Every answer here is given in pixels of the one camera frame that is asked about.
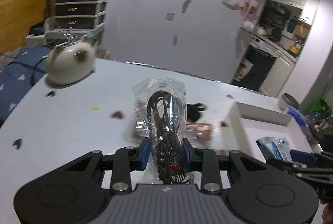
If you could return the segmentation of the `blue white wet-wipe packet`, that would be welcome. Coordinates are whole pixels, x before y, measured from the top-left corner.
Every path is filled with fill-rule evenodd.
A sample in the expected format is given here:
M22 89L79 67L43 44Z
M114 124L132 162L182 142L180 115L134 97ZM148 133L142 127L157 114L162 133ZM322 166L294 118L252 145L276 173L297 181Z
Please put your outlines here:
M286 139L278 137L263 137L256 141L265 160L277 159L292 162L290 146Z

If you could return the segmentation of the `beige satin bow scrunchie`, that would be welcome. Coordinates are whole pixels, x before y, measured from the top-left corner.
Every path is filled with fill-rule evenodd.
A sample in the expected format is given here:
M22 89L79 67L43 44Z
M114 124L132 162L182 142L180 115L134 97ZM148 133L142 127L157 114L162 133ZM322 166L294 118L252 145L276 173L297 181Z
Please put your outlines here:
M213 125L206 122L186 122L185 137L188 139L209 141L213 131Z

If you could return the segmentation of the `black hair scrunchie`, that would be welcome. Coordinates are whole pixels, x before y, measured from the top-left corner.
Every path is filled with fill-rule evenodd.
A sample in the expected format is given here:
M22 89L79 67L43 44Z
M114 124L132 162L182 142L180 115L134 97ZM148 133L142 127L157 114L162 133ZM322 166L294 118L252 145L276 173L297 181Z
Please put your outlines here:
M186 120L190 121L192 123L197 122L200 117L201 113L206 110L207 106L203 103L197 103L197 104L187 104L186 105Z

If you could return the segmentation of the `blue tissue pack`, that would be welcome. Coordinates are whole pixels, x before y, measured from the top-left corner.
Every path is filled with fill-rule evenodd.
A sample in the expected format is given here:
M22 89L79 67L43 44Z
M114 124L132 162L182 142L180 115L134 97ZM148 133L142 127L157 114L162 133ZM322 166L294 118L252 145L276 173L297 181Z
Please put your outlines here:
M298 109L296 109L293 106L288 106L287 108L287 115L292 116L295 121L297 122L297 124L299 125L299 127L301 128L305 128L307 126L307 121L304 115L302 115Z

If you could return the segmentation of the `green plastic bag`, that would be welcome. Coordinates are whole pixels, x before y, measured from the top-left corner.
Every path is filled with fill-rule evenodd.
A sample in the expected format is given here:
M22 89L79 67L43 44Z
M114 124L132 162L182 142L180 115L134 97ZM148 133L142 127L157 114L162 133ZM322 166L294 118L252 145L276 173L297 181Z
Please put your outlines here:
M315 99L308 106L308 115L316 121L327 119L332 115L332 107L323 98Z

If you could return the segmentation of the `round grey metal tin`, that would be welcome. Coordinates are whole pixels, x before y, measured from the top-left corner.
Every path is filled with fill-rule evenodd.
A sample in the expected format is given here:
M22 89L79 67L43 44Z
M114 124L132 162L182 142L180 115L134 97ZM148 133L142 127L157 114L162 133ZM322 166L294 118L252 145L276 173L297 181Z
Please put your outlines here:
M282 111L286 111L286 109L291 106L295 109L299 108L299 102L290 94L283 93L278 98L278 107Z

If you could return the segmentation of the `white shallow cardboard box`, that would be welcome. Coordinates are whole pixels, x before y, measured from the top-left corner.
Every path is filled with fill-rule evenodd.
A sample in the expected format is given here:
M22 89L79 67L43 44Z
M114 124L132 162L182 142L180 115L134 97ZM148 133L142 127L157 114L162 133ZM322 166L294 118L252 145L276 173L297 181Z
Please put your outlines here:
M313 150L295 119L276 111L235 102L223 119L221 147L226 151L242 151L265 161L256 141L260 138L284 138L290 146L302 152Z

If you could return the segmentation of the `black chair with cover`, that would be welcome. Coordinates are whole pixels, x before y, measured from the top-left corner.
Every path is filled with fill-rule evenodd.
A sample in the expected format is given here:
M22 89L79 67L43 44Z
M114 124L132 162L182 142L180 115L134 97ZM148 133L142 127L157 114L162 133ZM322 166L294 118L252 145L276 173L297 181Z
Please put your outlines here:
M276 57L250 45L242 58L231 84L259 91Z

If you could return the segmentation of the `white cat-shaped ceramic jar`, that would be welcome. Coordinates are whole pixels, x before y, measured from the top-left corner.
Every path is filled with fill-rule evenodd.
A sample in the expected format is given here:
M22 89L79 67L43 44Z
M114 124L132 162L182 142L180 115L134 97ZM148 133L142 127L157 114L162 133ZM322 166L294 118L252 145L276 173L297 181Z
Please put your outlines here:
M46 59L48 80L58 86L79 82L95 71L96 51L83 35L75 44L56 45Z

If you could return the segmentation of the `white fluffy sheep toy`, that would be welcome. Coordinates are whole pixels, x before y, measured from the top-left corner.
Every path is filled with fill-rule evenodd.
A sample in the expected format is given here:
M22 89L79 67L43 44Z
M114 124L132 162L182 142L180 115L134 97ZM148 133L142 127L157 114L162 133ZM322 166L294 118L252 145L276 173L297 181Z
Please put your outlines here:
M249 20L246 20L242 23L240 29L244 32L247 32L251 34L255 30L255 24L250 22Z

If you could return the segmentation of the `blue patterned cushion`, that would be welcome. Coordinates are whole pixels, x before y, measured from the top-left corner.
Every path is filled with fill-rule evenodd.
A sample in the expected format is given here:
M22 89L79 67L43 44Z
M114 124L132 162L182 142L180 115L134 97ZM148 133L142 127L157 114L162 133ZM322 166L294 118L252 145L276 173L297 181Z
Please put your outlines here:
M27 92L46 74L46 47L21 49L1 70L1 124L3 124Z

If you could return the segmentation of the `white drawer cabinet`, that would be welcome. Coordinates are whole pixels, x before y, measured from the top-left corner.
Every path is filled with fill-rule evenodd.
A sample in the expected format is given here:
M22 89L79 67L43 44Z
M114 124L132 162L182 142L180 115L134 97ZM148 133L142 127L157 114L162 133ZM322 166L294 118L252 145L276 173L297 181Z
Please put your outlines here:
M99 45L104 32L108 0L55 0L52 30L56 42L78 41L82 36Z

